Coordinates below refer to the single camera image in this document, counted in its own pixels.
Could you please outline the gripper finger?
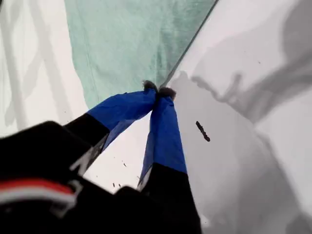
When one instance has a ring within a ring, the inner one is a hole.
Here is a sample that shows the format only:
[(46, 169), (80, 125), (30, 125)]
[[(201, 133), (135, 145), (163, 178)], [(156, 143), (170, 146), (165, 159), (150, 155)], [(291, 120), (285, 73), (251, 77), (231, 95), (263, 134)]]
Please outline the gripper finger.
[(109, 144), (132, 123), (145, 117), (156, 103), (157, 86), (149, 80), (143, 90), (117, 94), (102, 101), (85, 114), (64, 125), (72, 134), (91, 145), (88, 157), (76, 160), (70, 167), (82, 175)]
[(196, 214), (174, 106), (176, 92), (162, 87), (150, 117), (139, 187), (179, 214)]

